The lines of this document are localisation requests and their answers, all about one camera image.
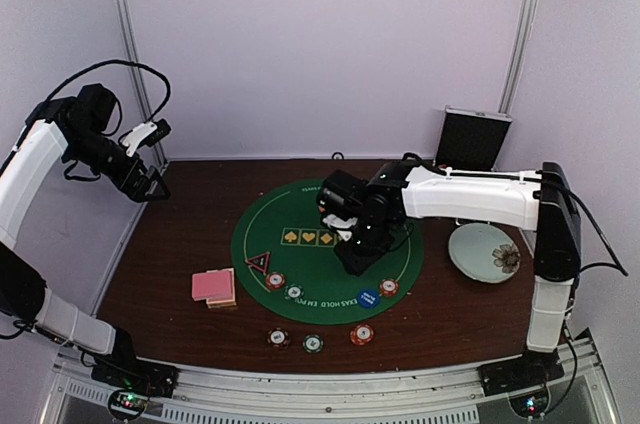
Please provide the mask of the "red five poker chip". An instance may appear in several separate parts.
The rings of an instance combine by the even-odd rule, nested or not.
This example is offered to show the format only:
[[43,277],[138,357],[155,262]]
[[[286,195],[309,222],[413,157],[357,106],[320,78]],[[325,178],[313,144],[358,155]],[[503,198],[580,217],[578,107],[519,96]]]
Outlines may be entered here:
[[399,291],[399,284],[394,279],[384,279],[379,286],[380,294],[384,297],[395,296]]

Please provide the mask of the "blue small blind button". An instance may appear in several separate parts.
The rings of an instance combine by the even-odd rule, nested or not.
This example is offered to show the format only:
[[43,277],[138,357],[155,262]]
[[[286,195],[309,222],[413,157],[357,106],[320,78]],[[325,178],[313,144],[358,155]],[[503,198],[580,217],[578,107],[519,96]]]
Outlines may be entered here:
[[380,294],[374,289],[363,289],[357,294],[356,301],[364,309],[373,309],[380,303]]

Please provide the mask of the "red chip pile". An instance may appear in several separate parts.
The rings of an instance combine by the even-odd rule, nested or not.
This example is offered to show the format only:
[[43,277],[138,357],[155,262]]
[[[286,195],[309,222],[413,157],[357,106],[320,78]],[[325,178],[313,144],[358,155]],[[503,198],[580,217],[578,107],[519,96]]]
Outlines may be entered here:
[[278,290],[286,284],[286,277],[281,272],[271,272],[265,278],[265,285],[269,290]]

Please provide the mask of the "black red all-in triangle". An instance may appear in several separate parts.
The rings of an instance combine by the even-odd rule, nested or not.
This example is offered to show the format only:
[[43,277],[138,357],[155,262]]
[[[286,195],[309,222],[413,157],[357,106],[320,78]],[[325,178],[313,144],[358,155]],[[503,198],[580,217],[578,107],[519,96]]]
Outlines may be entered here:
[[269,266],[271,262],[271,252],[266,251],[260,253],[253,257],[248,257],[245,259],[245,264],[253,269],[266,276],[269,272]]

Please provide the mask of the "orange-red poker chip stack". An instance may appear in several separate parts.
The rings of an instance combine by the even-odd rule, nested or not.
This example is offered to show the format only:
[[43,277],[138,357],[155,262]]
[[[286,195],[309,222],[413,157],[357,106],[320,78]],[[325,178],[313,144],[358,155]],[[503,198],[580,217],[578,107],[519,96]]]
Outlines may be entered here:
[[363,346],[374,339],[374,330],[368,324],[358,324],[350,331],[350,340],[356,346]]

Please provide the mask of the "green poker chip stack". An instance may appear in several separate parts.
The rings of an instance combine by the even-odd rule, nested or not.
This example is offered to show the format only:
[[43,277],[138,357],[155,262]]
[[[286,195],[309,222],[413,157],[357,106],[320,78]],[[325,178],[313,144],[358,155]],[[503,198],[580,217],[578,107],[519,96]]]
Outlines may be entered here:
[[324,341],[317,334],[306,335],[302,340],[303,349],[310,354],[319,353],[323,350]]

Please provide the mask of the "red-backed card deck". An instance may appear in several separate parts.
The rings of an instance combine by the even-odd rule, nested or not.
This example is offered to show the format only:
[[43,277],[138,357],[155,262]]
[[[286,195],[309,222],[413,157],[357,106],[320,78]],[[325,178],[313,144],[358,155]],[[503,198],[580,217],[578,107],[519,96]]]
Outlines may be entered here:
[[191,297],[194,301],[226,300],[234,294],[234,272],[223,269],[192,275]]

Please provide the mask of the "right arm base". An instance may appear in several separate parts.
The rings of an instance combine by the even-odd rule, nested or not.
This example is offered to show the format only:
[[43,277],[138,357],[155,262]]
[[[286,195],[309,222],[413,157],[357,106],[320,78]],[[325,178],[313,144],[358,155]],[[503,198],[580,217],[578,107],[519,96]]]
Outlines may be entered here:
[[547,355],[522,355],[515,359],[484,364],[478,368],[478,373],[487,397],[541,386],[565,374],[559,361]]

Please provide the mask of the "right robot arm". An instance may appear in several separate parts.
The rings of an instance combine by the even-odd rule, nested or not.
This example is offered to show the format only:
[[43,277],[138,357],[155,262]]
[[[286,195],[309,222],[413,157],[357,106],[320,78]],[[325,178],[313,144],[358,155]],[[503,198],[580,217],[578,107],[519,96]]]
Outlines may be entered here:
[[336,253],[361,275],[390,252],[408,219],[484,221],[532,231],[534,292],[527,352],[513,363],[519,384],[535,384],[551,368],[569,299],[581,268],[581,219],[563,169],[497,173],[432,165],[413,153],[383,165],[369,180],[343,170],[321,184],[316,203],[324,227],[338,233]]

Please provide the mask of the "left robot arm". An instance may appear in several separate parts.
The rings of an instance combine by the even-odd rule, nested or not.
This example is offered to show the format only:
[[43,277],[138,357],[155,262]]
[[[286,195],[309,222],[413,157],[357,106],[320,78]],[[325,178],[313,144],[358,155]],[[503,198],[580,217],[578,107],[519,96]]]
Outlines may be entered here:
[[107,177],[136,203],[166,200],[170,191],[160,171],[138,151],[171,131],[166,120],[146,121],[118,141],[106,128],[119,101],[101,84],[84,86],[75,97],[47,99],[26,120],[1,166],[1,311],[65,344],[107,356],[106,373],[123,388],[144,377],[128,333],[81,311],[56,295],[44,278],[14,251],[27,211],[57,163],[85,164],[92,179]]

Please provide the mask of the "aluminium poker chip case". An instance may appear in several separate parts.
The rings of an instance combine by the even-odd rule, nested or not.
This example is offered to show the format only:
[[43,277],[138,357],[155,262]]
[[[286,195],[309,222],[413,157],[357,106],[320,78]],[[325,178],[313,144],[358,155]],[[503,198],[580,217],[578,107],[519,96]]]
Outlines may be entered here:
[[436,166],[491,171],[513,123],[505,113],[447,106],[434,158]]

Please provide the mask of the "pale green ceramic plate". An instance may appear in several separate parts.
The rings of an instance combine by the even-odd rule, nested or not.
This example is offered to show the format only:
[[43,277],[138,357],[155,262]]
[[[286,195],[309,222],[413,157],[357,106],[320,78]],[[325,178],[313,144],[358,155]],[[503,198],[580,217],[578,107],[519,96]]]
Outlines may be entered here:
[[486,284],[506,282],[521,265],[515,242],[504,231],[485,223],[465,224],[454,230],[448,254],[462,274]]

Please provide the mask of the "card deck box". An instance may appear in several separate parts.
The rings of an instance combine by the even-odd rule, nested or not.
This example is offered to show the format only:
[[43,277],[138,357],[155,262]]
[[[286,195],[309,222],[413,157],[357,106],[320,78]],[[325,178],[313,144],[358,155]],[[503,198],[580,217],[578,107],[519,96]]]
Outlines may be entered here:
[[236,305],[235,271],[233,268],[215,271],[210,282],[211,295],[205,299],[209,309]]

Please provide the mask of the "left aluminium frame post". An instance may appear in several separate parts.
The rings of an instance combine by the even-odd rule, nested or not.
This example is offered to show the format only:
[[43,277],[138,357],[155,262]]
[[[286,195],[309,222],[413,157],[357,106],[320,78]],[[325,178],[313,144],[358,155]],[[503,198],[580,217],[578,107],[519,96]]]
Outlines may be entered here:
[[[128,0],[114,0],[116,12],[119,20],[120,31],[124,46],[124,55],[128,61],[139,61],[139,55],[134,36],[134,28],[131,20]],[[149,101],[148,92],[145,86],[141,69],[131,68],[129,70],[130,80],[134,90],[135,101],[143,119],[147,119],[152,114],[152,107]]]

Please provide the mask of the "aluminium front rail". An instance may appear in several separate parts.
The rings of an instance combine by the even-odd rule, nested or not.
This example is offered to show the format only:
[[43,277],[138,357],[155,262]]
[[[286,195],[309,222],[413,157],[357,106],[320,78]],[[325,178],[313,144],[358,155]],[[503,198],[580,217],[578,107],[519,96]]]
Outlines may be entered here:
[[618,423],[618,406],[590,338],[559,349],[563,377],[485,393],[476,363],[361,374],[274,374],[182,365],[174,394],[151,399],[138,423],[521,423],[526,394],[548,392],[544,423]]

